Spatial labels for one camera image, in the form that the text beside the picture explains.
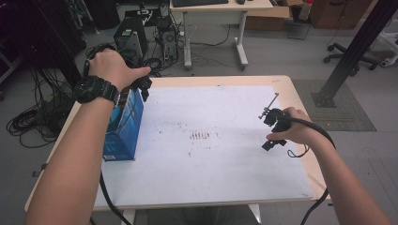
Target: blue box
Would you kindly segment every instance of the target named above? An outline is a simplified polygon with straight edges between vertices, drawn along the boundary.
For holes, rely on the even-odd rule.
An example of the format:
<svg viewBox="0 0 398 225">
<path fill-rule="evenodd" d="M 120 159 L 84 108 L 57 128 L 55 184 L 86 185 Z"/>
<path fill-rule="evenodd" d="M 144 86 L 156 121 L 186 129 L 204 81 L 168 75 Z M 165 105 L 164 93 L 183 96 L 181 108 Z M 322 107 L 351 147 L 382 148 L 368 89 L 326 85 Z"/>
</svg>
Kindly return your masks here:
<svg viewBox="0 0 398 225">
<path fill-rule="evenodd" d="M 117 127 L 112 123 L 108 126 L 102 153 L 105 161 L 134 159 L 143 111 L 144 104 L 139 91 L 130 90 Z"/>
</svg>

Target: watch face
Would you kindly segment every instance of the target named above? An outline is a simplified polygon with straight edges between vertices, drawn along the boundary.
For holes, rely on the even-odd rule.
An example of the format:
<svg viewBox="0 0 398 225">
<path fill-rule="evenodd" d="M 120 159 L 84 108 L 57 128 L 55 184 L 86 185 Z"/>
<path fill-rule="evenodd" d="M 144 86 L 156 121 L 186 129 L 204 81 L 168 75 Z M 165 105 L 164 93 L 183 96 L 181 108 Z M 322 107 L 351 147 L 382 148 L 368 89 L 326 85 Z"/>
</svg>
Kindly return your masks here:
<svg viewBox="0 0 398 225">
<path fill-rule="evenodd" d="M 102 84 L 99 77 L 84 77 L 76 84 L 73 95 L 79 103 L 90 102 L 100 95 Z"/>
</svg>

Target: person's right arm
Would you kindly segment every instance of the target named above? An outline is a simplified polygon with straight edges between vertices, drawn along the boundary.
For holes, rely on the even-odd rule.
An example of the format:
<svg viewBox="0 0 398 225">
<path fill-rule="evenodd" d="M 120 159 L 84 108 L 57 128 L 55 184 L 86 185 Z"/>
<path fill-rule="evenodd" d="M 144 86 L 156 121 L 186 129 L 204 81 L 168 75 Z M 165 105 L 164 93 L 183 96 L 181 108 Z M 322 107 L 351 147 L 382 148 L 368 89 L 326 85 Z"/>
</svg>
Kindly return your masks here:
<svg viewBox="0 0 398 225">
<path fill-rule="evenodd" d="M 311 121 L 301 110 L 285 110 L 291 117 Z M 340 224 L 391 224 L 389 218 L 360 180 L 344 163 L 331 142 L 319 132 L 292 123 L 285 132 L 267 135 L 271 141 L 291 140 L 308 145 L 314 152 Z"/>
</svg>

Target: forearm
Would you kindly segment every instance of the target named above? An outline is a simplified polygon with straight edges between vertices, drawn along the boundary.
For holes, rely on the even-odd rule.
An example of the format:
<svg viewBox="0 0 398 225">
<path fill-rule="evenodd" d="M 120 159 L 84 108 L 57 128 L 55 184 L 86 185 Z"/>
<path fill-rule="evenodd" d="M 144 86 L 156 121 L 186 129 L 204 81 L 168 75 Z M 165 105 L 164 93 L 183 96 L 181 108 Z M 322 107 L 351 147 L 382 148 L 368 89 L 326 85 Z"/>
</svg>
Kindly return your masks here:
<svg viewBox="0 0 398 225">
<path fill-rule="evenodd" d="M 113 102 L 101 97 L 81 106 L 40 179 L 27 224 L 88 222 L 112 108 Z"/>
<path fill-rule="evenodd" d="M 340 224 L 390 224 L 384 211 L 327 139 L 315 138 L 311 148 L 325 177 Z"/>
</svg>

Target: desk foot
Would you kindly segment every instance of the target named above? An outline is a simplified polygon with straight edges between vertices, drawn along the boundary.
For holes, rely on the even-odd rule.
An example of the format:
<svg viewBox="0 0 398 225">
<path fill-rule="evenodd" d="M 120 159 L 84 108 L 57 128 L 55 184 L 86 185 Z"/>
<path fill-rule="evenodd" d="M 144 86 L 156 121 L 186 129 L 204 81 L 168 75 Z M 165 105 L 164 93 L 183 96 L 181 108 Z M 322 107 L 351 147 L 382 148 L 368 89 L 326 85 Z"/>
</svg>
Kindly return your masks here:
<svg viewBox="0 0 398 225">
<path fill-rule="evenodd" d="M 257 222 L 261 224 L 261 215 L 260 215 L 260 205 L 259 204 L 249 204 L 249 208 L 252 210 Z"/>
<path fill-rule="evenodd" d="M 185 69 L 191 70 L 192 69 L 192 60 L 191 60 L 191 40 L 189 38 L 186 39 L 184 45 L 184 65 Z"/>
<path fill-rule="evenodd" d="M 237 54 L 239 55 L 240 64 L 242 65 L 242 70 L 244 70 L 245 67 L 249 65 L 249 62 L 246 57 L 245 50 L 243 49 L 243 45 L 238 44 L 238 42 L 237 42 L 237 37 L 235 37 L 235 43 L 237 45 Z"/>
<path fill-rule="evenodd" d="M 134 224 L 134 220 L 135 220 L 135 209 L 126 209 L 123 211 L 123 217 L 131 224 Z"/>
</svg>

